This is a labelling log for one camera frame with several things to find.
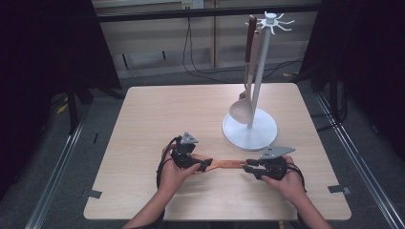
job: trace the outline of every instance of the wooden spatula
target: wooden spatula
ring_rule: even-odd
[[[209,156],[204,156],[204,155],[199,155],[199,154],[192,154],[192,157],[200,160],[205,160],[209,159]],[[243,166],[247,165],[245,160],[212,160],[212,163],[210,166],[206,168],[207,171],[211,171],[213,169],[217,168],[223,168],[223,169],[243,169]]]

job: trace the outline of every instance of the gray carpet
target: gray carpet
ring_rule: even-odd
[[[298,72],[299,67],[300,63],[285,67],[265,78],[264,82],[287,82],[290,78],[282,76],[282,73]],[[241,83],[243,78],[241,76],[243,72],[204,75],[227,83]],[[125,94],[128,88],[133,86],[211,83],[220,82],[191,76],[188,73],[172,73],[122,79],[123,90],[117,91]],[[298,87],[309,112],[313,115],[321,114],[322,110],[310,89],[309,81],[299,82]],[[92,90],[92,93],[95,101],[89,105],[88,118],[85,120],[80,138],[64,171],[42,228],[120,228],[125,223],[122,220],[87,220],[83,217],[87,199],[82,197],[81,193],[93,186],[122,105],[122,100],[114,99],[95,90]],[[81,111],[85,110],[82,105],[79,108]],[[313,123],[316,128],[329,124],[324,116],[314,117]],[[348,97],[348,116],[343,124],[380,185],[403,216],[405,200],[402,197],[401,187],[405,184],[404,162],[396,156],[383,135],[374,133],[371,128],[372,123],[350,96]],[[11,186],[0,202],[0,228],[25,227],[63,150],[68,138],[69,127],[67,111],[63,114],[52,113],[31,163],[19,181]],[[352,209],[352,217],[345,221],[331,222],[333,228],[390,228],[334,130],[327,129],[320,132],[319,135],[340,184],[350,186],[353,191],[352,194],[346,196]],[[185,228],[187,227],[195,228],[196,224],[185,226]],[[169,223],[169,228],[181,228],[181,225],[173,223],[170,225]]]

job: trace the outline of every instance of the metal rail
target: metal rail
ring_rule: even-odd
[[[345,147],[354,167],[357,169],[357,172],[363,179],[366,187],[369,189],[370,194],[373,196],[375,203],[378,205],[388,224],[391,228],[405,228],[405,224],[401,216],[398,214],[394,204],[375,179],[372,171],[363,160],[363,157],[358,152],[345,128],[340,123],[337,123],[334,117],[330,115],[330,104],[328,103],[328,100],[321,94],[317,94],[316,97],[324,113],[329,114],[327,115],[327,118],[330,124],[334,125],[333,129]]]
[[[83,123],[87,119],[89,110],[90,105],[85,106],[83,117],[78,123],[77,128],[71,135],[69,135],[65,148],[63,149],[62,154],[60,155],[60,158],[57,161],[56,166],[54,167],[53,173],[48,181],[48,184],[45,187],[44,191],[42,192],[41,198],[35,205],[35,208],[30,216],[30,219],[25,227],[26,229],[41,228],[42,223],[44,222],[44,219],[53,201],[53,197],[56,192],[57,186],[59,185],[63,172],[65,171],[65,167],[69,162],[69,158],[80,136],[81,130],[83,128]]]
[[[135,13],[105,13],[98,14],[98,22],[119,22],[119,21],[139,21],[154,19],[170,18],[187,18],[187,17],[207,17],[207,16],[228,16],[228,15],[246,15],[259,14],[264,11],[281,13],[281,12],[306,12],[319,10],[333,10],[346,7],[344,4],[303,4],[303,5],[281,5],[281,6],[263,6],[248,8],[214,8],[214,9],[195,9],[195,10],[167,10],[167,11],[150,11]]]

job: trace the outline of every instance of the cable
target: cable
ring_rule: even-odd
[[[229,72],[243,72],[244,71],[244,69],[235,69],[235,70],[219,70],[219,71],[213,71],[213,72],[203,72],[203,71],[197,69],[197,67],[196,67],[196,65],[194,63],[194,59],[193,59],[193,39],[192,39],[192,31],[191,31],[191,22],[190,22],[190,18],[188,18],[187,34],[185,36],[184,49],[183,49],[183,52],[182,52],[182,65],[183,65],[184,69],[188,73],[190,73],[191,75],[201,77],[201,78],[211,79],[211,80],[214,80],[214,81],[217,81],[217,82],[220,82],[220,83],[230,83],[230,82],[225,82],[225,81],[222,81],[222,80],[218,80],[218,79],[203,76],[203,75],[193,74],[189,70],[187,70],[187,68],[185,67],[185,64],[184,64],[184,59],[185,59],[185,50],[186,50],[186,47],[187,47],[188,37],[190,39],[190,59],[191,59],[191,64],[192,64],[192,66],[193,66],[193,68],[194,68],[194,70],[196,72],[203,73],[203,74],[213,74],[213,73],[229,73]],[[272,68],[272,69],[265,69],[265,71],[272,71],[272,72],[270,74],[266,75],[264,78],[271,76],[278,69],[282,69],[282,68],[284,68],[284,67],[286,67],[288,65],[294,64],[296,62],[301,62],[301,61],[303,61],[303,58],[299,58],[299,59],[296,59],[296,60],[291,60],[291,61],[286,61],[286,62],[280,63],[275,68]]]
[[[303,61],[303,58],[299,58],[299,59],[296,59],[296,60],[290,60],[290,61],[280,63],[274,69],[265,70],[265,71],[272,71],[272,72],[265,75],[263,78],[267,78],[267,77],[271,76],[272,74],[274,74],[274,72],[276,72],[276,70],[282,69],[282,68],[284,68],[284,67],[286,67],[288,65],[294,64],[296,62],[302,62],[302,61]]]
[[[213,81],[216,81],[216,82],[219,82],[219,83],[233,84],[233,83],[231,83],[231,82],[225,82],[225,81],[222,81],[222,80],[219,80],[219,79],[215,79],[215,78],[211,78],[211,77],[207,77],[207,76],[203,76],[203,75],[198,75],[198,74],[193,74],[192,72],[190,72],[190,71],[187,70],[187,68],[185,67],[185,64],[184,64],[184,58],[185,58],[185,49],[186,49],[186,47],[187,47],[188,34],[190,34],[190,54],[192,53],[190,18],[188,17],[187,19],[188,19],[188,29],[187,29],[187,34],[186,34],[186,36],[185,36],[184,49],[183,49],[183,51],[182,51],[182,66],[184,67],[184,69],[185,69],[189,74],[191,74],[191,75],[193,75],[193,76],[196,76],[196,77],[205,78],[205,79],[210,79],[210,80],[213,80]]]
[[[316,132],[322,132],[325,131],[327,129],[333,128],[339,124],[342,124],[342,122],[346,119],[347,115],[348,115],[348,96],[347,96],[347,90],[346,88],[344,88],[343,94],[342,94],[342,108],[339,109],[339,111],[337,112],[337,119],[339,120],[339,122],[337,123],[332,123],[331,125],[325,126],[325,127],[321,127],[319,129],[316,129]],[[316,114],[315,116],[326,116],[326,115],[334,115],[332,113],[328,113],[328,114]]]

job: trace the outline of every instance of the human hand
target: human hand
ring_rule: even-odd
[[[283,156],[283,158],[287,163],[294,163],[291,156]],[[307,196],[300,176],[292,170],[287,170],[286,175],[281,180],[276,180],[267,176],[262,176],[262,180],[268,185],[276,188],[284,198],[293,204],[297,200]]]
[[[169,152],[174,147],[175,145],[171,145]],[[173,161],[173,158],[170,156],[169,153],[166,155],[164,161],[166,162],[164,163],[164,166],[161,170],[159,190],[162,190],[165,193],[171,195],[174,195],[179,190],[179,188],[184,184],[185,179],[190,175],[196,173],[201,166],[201,164],[194,164],[193,166],[187,169],[179,168]]]

